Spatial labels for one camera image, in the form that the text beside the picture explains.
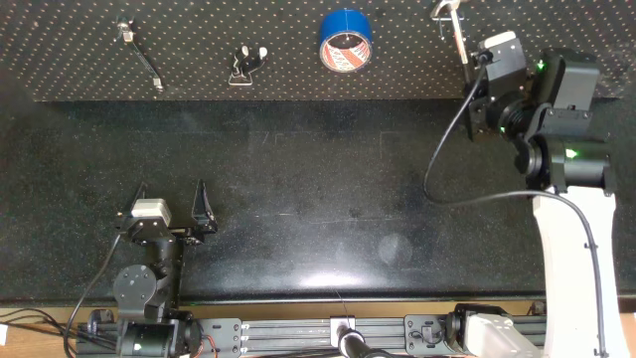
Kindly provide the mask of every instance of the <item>glossy black surface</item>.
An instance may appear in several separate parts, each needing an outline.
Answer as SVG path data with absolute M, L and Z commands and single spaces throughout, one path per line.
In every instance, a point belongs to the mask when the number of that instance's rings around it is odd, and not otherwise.
M 167 200 L 177 223 L 188 219 L 200 178 L 220 230 L 186 249 L 186 303 L 336 299 L 336 290 L 345 299 L 541 295 L 529 201 L 449 210 L 422 196 L 423 170 L 458 104 L 9 103 L 0 144 L 0 302 L 70 304 L 140 181 Z M 620 292 L 631 294 L 635 107 L 601 101 L 593 110 L 594 132 L 611 132 L 616 271 Z M 431 191 L 460 199 L 523 188 L 513 159 L 503 140 L 472 143 L 457 130 Z M 116 274 L 142 255 L 122 243 L 89 303 L 111 300 Z

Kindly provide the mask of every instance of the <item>wooden floor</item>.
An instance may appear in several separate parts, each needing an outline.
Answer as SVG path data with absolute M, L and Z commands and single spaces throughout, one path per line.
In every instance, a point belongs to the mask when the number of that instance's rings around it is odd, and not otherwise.
M 407 303 L 347 303 L 349 314 L 356 317 L 401 317 L 418 313 L 447 313 L 457 302 L 407 302 Z M 502 301 L 489 302 L 502 306 L 514 315 L 526 314 L 529 302 Z M 85 308 L 79 312 L 78 322 L 85 322 L 94 308 Z M 326 318 L 344 313 L 341 303 L 298 303 L 298 304 L 259 304 L 236 306 L 196 306 L 184 307 L 195 313 L 196 317 L 224 318 L 238 317 L 242 320 L 256 319 L 299 319 Z M 0 308 L 0 314 L 14 309 Z M 70 308 L 45 308 L 49 314 L 60 322 L 68 320 Z M 625 337 L 632 357 L 636 357 L 636 316 L 634 313 L 621 314 Z M 46 325 L 34 324 L 38 328 Z M 9 327 L 6 346 L 0 346 L 0 357 L 20 358 L 66 358 L 60 337 L 30 332 Z

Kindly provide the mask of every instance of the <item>pegboard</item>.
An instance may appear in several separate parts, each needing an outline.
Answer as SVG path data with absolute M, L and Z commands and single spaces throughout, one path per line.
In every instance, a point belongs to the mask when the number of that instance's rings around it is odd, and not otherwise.
M 429 18 L 432 7 L 423 0 L 4 0 L 0 57 L 35 100 L 461 97 L 451 25 L 442 22 L 440 30 Z M 322 19 L 342 8 L 366 14 L 373 30 L 371 62 L 353 74 L 329 72 L 318 56 Z M 596 55 L 597 96 L 627 95 L 636 80 L 631 1 L 472 0 L 459 12 L 469 50 L 513 30 L 529 64 L 546 47 Z M 132 52 L 113 42 L 117 16 L 134 16 L 164 93 Z M 252 88 L 228 86 L 241 44 L 269 49 Z

